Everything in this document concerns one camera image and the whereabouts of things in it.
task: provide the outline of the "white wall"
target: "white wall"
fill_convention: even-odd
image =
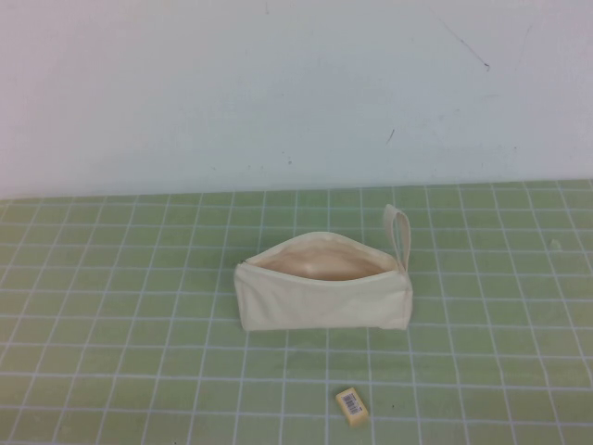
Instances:
[[[590,0],[2,0],[0,197],[591,176],[592,19]]]

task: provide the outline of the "eraser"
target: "eraser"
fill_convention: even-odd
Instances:
[[[346,416],[350,426],[358,426],[369,418],[369,412],[362,403],[356,389],[349,388],[335,396],[337,404],[340,405],[342,413]]]

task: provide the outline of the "wrist strap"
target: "wrist strap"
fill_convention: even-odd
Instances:
[[[393,223],[395,221],[397,221],[399,238],[401,239],[403,247],[403,261],[399,257],[399,248],[397,247],[397,241],[393,231]],[[403,211],[396,209],[391,204],[387,204],[385,206],[385,212],[383,213],[383,226],[387,238],[391,242],[393,249],[396,251],[397,262],[401,264],[404,271],[407,272],[411,245],[410,221],[408,220],[408,217]]]

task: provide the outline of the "wall mark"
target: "wall mark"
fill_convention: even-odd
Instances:
[[[525,36],[523,38],[523,44],[521,45],[521,55],[519,56],[519,61],[517,62],[515,71],[517,71],[517,69],[519,68],[519,65],[521,65],[521,61],[523,60],[523,54],[525,52],[525,45],[527,44],[527,36],[529,35],[529,32],[531,31],[533,26],[534,26],[533,23],[531,25],[529,25],[529,28],[527,28],[527,31],[525,32]]]
[[[389,144],[389,141],[391,141],[391,138],[393,137],[393,133],[395,133],[395,132],[396,132],[396,129],[394,128],[391,131],[391,134],[389,135],[389,138],[387,139],[387,142],[385,142],[385,145],[388,145]]]
[[[490,71],[490,65],[488,65],[488,64],[487,64],[487,63],[486,63],[486,62],[485,62],[485,61],[484,61],[484,60],[483,60],[483,59],[480,57],[480,55],[479,55],[478,53],[476,53],[476,52],[475,52],[475,50],[474,50],[474,49],[473,49],[471,46],[469,46],[469,45],[468,45],[468,43],[467,43],[467,42],[465,42],[465,41],[464,41],[464,40],[463,40],[461,37],[459,37],[459,36],[457,35],[457,33],[456,33],[456,32],[454,32],[454,31],[453,31],[453,30],[452,30],[452,29],[451,29],[451,28],[450,28],[450,27],[449,27],[449,26],[448,26],[448,25],[445,23],[445,21],[443,21],[443,20],[442,20],[442,19],[441,19],[441,18],[438,16],[438,14],[436,14],[436,13],[435,13],[435,11],[434,11],[434,10],[433,10],[433,9],[432,9],[430,6],[428,6],[427,4],[425,4],[425,5],[426,5],[426,7],[427,7],[427,8],[430,10],[430,12],[432,12],[432,13],[435,15],[436,19],[437,19],[438,21],[440,21],[440,22],[441,22],[441,24],[442,24],[442,25],[445,27],[445,29],[446,29],[446,30],[447,30],[447,31],[448,31],[448,32],[449,32],[449,33],[450,33],[450,34],[451,34],[453,37],[455,37],[455,39],[456,39],[456,40],[457,40],[459,43],[461,43],[463,46],[465,46],[467,49],[469,49],[470,53],[472,53],[472,54],[473,54],[473,56],[474,56],[475,58],[477,58],[477,59],[478,59],[480,62],[482,62],[482,64],[483,64],[483,65],[486,67],[486,72]]]

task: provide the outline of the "barcode label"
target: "barcode label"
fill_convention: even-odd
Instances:
[[[362,411],[362,408],[359,405],[359,401],[356,400],[356,397],[354,397],[354,394],[352,394],[351,392],[346,396],[342,396],[342,401],[346,404],[346,407],[348,408],[348,412],[350,413],[350,415],[358,414]]]

